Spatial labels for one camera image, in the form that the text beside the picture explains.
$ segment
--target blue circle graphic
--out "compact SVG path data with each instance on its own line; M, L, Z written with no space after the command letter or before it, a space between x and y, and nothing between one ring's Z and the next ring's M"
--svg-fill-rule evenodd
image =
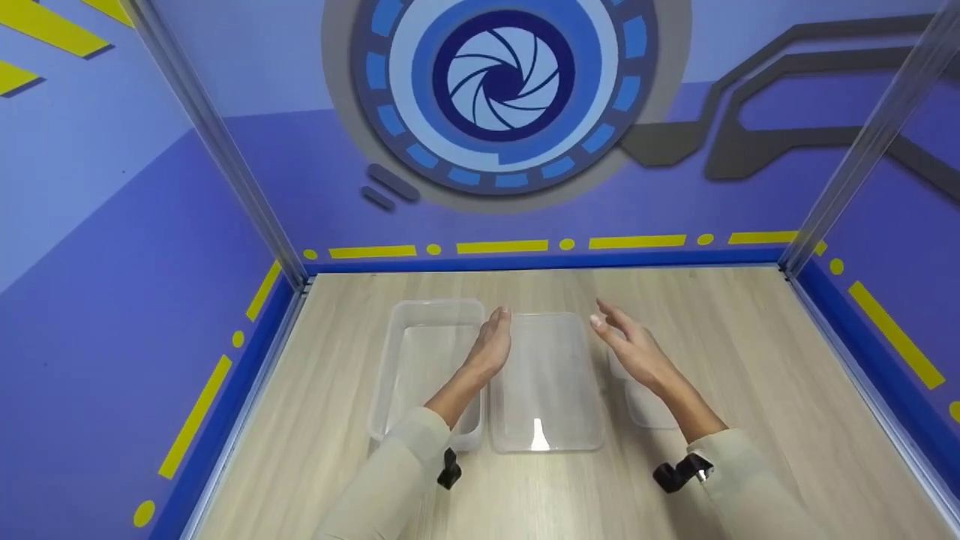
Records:
M362 0L353 88L410 170L473 195L565 182L640 115L658 59L653 0Z
M575 71L566 39L550 23L527 12L486 12L441 45L433 91L446 119L465 134L514 141L560 115Z

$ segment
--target left hand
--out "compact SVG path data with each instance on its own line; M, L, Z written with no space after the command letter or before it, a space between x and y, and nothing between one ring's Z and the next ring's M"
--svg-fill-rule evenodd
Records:
M480 327L480 335L467 355L464 368L485 380L499 373L510 355L510 322L508 309L495 309L490 319Z

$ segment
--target yellow stripe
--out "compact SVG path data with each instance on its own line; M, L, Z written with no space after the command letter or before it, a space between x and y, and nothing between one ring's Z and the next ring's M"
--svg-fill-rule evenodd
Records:
M94 10L103 13L104 15L111 16L118 21L126 24L127 26L133 28L133 21L130 20L130 16L127 15L127 12L124 11L123 6L120 5L118 0L83 0L85 4Z
M279 275L280 263L274 261L270 266L270 270L267 271L267 275L263 278L263 281L260 282L260 288L256 289L253 300L250 301L250 305L247 307L247 318L251 321L256 320L256 316L260 314L260 309L263 307L263 303L267 301L267 295L269 295L271 289L274 288L274 282Z
M330 248L330 258L416 257L417 246L367 246L362 248Z
M686 243L686 234L663 234L660 236L610 236L591 238L591 250L623 250L632 248L675 248Z
M0 96L10 97L7 94L13 95L19 88L39 82L42 79L26 69L0 61Z
M797 237L796 231L772 231L769 233L733 233L728 244L789 244Z
M213 368L213 373L211 373L210 378L206 380L204 390L200 393L200 397L197 398L197 402L193 404L193 409L190 410L190 414L186 417L186 422L184 422L183 427L180 428L180 433L177 435L177 439L174 440L173 446L170 447L170 452L167 453L167 456L163 458L163 463L160 464L160 470L158 472L162 477L172 479L177 473L180 462L183 461L187 449L190 448L190 443L193 442L194 435L196 435L197 430L200 429L200 424L204 421L206 412L210 410L210 404L213 403L213 398L217 397L217 392L220 390L221 384L224 383L224 379L227 378L227 372L229 370L230 359L226 356L220 356L217 367Z
M458 255L481 255L486 253L528 253L546 251L549 240L510 240L506 242L461 242L457 244Z
M867 317L876 325L876 329L887 338L890 345L900 353L903 360L917 377L924 383L927 389L932 390L943 384L946 380L944 376L937 371L937 368L929 359L914 345L913 341L903 333L900 326L893 320L889 313L876 301L876 298L861 282L853 282L848 289L853 300L863 309Z
M78 57L88 58L110 44L32 0L0 2L0 24Z

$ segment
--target metal frame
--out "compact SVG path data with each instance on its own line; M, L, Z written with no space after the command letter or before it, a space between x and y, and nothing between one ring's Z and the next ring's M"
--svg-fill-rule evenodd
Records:
M253 225L280 263L283 275L294 286L294 290L302 291L306 285L306 269L177 40L164 24L151 0L121 2L133 20L134 28L154 57L156 65L190 117L210 156L223 172Z
M283 320L280 322L280 327L276 331L276 336L274 336L274 340L270 344L270 349L267 351L267 356L263 359L260 370L256 373L256 378L253 379L250 393L247 394L243 406L240 407L240 412L237 414L236 421L234 421L233 427L230 429L230 434L224 443L224 448L220 451L220 457L217 458L217 463L210 472L210 477L206 481L204 491L201 493L200 498L197 499L197 504L190 514L190 519L180 534L180 540L191 540L196 537L200 530L200 525L206 517L206 512L212 506L214 498L220 489L221 479L224 478L227 473L233 452L240 443L240 437L243 435L247 422L250 420L257 404L260 403L263 392L267 388L267 382L274 373L274 369L276 369L280 354L283 353L283 349L287 345L287 340L290 338L290 333L297 324L297 319L300 317L300 311L306 303L306 297L312 283L313 278L310 278L305 284L305 290L300 293L295 293L293 300L290 302L290 306L287 307L287 311L283 315Z
M903 458L903 462L906 463L926 495L937 507L953 535L960 538L960 501L957 501L953 496L947 483L940 477L933 465L926 459L924 453L921 452L917 443L914 442L913 437L910 436L897 416L887 406L874 384L870 382L867 374L856 362L856 358L853 357L850 349L847 348L840 336L830 326L827 318L814 304L813 299L806 294L797 280L788 280L788 282L794 294L797 295L797 299L806 309L810 319L817 325L824 339L837 357L840 358L840 365L847 373L847 377L850 378L857 393L863 398L867 408L874 414L880 428L886 433L887 438L897 449L897 453Z
M947 68L958 44L960 0L947 0L920 36L847 155L833 172L796 239L780 257L780 268L787 276L795 278L809 261L817 243L836 223L907 119Z

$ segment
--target blue trim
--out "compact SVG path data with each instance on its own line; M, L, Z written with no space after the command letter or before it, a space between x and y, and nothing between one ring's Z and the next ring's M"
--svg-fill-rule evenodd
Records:
M955 497L960 497L960 440L947 421L900 368L903 360L887 349L864 322L861 313L836 288L816 263L801 271L798 283L823 313L856 363L876 387L883 401L913 437L921 452L944 479Z
M527 185L526 173L520 174L500 174L496 175L497 187L516 187L518 185Z
M233 374L221 390L220 401L208 413L206 423L194 441L187 460L181 464L174 478L176 483L173 493L156 518L156 525L150 534L151 540L180 538L293 298L293 287L286 280L279 280L273 297L263 308L246 351L240 360L233 364Z
M553 268L605 268L613 266L689 266L774 263L783 248L718 251L661 251L583 255L511 257L394 258L346 263L307 264L311 276L323 273L363 272L477 272Z
M624 57L636 58L647 54L647 23L643 16L623 23Z
M437 166L437 158L426 151L425 148L420 146L420 143L415 142L409 148L407 148L407 154L410 154L410 157L414 160L417 160L417 163L423 165L428 169L432 169Z
M374 90L387 87L387 57L367 53L367 84Z
M477 185L480 184L480 175L477 173L471 173L465 171L464 169L458 169L453 167L450 169L450 172L446 175L447 178L453 182L459 182L460 184L467 185Z
M640 93L639 77L624 77L620 83L620 89L616 92L616 99L613 100L613 108L616 110L628 110L634 104L634 100Z
M612 136L613 126L610 124L600 124L600 127L593 132L593 135L587 137L587 140L584 141L582 146L584 150L593 154L597 150L600 150L604 144L607 144L607 141L610 140Z
M390 135L400 135L403 132L407 131L403 127L403 122L400 122L400 117L396 113L396 108L393 105L381 105L376 108L377 114L380 115L380 122L383 122L383 127L390 133Z
M573 164L573 159L570 156L566 156L562 160L554 161L549 165L541 167L540 172L543 174L544 178L553 178L555 176L560 176L566 171L572 169Z
M403 4L397 2L397 0L380 0L376 8L373 9L370 29L375 34L390 37L390 32L394 28L394 22L396 22L396 16L401 11L403 11Z

